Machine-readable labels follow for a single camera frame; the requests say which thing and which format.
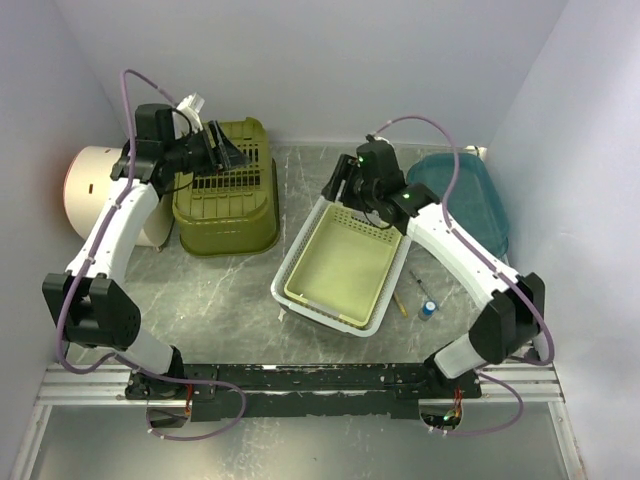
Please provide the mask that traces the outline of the olive green plastic tub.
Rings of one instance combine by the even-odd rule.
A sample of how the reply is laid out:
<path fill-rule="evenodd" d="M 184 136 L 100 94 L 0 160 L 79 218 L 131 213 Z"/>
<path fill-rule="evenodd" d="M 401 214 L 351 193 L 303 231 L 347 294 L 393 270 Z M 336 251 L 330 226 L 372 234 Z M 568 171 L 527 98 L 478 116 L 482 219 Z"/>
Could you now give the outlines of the olive green plastic tub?
<path fill-rule="evenodd" d="M 184 250 L 198 257 L 253 255 L 280 232 L 277 167 L 262 123 L 223 122 L 222 132 L 248 166 L 213 176 L 177 174 L 172 212 Z"/>

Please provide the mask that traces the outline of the pale yellow perforated basket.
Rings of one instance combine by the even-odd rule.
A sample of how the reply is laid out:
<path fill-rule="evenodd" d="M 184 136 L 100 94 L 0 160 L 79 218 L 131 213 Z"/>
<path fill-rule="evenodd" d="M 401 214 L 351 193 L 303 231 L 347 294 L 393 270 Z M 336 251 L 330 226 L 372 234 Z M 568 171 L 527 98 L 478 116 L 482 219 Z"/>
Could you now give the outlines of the pale yellow perforated basket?
<path fill-rule="evenodd" d="M 354 210 L 330 204 L 296 255 L 284 295 L 328 320 L 369 329 L 403 247 L 396 229 L 383 230 Z"/>

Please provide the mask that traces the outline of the translucent blue plastic container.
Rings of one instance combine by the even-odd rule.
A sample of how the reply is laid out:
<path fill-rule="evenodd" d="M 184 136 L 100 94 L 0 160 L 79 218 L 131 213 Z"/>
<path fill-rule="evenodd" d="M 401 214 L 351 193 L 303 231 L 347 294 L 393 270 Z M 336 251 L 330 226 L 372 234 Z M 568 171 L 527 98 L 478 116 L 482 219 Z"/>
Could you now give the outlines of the translucent blue plastic container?
<path fill-rule="evenodd" d="M 509 221 L 500 196 L 478 156 L 465 152 L 458 156 L 459 172 L 448 211 L 488 252 L 503 259 L 509 246 Z M 431 154 L 408 170 L 407 182 L 422 183 L 442 199 L 453 172 L 453 153 Z"/>

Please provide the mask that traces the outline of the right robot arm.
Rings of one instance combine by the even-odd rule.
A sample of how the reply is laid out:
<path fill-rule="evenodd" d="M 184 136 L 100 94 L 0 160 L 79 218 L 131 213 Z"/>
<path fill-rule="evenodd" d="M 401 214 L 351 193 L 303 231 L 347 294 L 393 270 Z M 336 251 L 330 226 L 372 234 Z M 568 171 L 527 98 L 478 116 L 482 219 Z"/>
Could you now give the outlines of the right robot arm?
<path fill-rule="evenodd" d="M 476 303 L 480 313 L 469 330 L 424 362 L 431 395 L 448 396 L 460 377 L 512 359 L 526 343 L 548 335 L 543 280 L 492 256 L 454 219 L 443 199 L 421 183 L 407 183 L 386 140 L 370 137 L 354 155 L 340 155 L 321 195 L 364 217 L 376 214 L 374 227 L 395 229 L 423 247 Z"/>

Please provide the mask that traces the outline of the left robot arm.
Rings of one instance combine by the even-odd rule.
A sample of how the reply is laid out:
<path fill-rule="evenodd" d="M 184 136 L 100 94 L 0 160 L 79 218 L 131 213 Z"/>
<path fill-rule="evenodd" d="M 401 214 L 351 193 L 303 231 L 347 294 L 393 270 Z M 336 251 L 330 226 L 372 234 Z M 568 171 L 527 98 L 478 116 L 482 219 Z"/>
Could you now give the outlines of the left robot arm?
<path fill-rule="evenodd" d="M 133 135 L 113 165 L 107 199 L 90 234 L 62 273 L 48 274 L 44 299 L 56 325 L 56 356 L 68 371 L 87 374 L 66 359 L 71 344 L 102 348 L 101 363 L 116 359 L 147 378 L 162 398 L 187 385 L 180 351 L 141 325 L 139 307 L 122 288 L 140 232 L 177 174 L 207 176 L 245 167 L 248 157 L 216 121 L 204 123 L 197 94 L 177 105 L 143 104 L 130 125 Z"/>

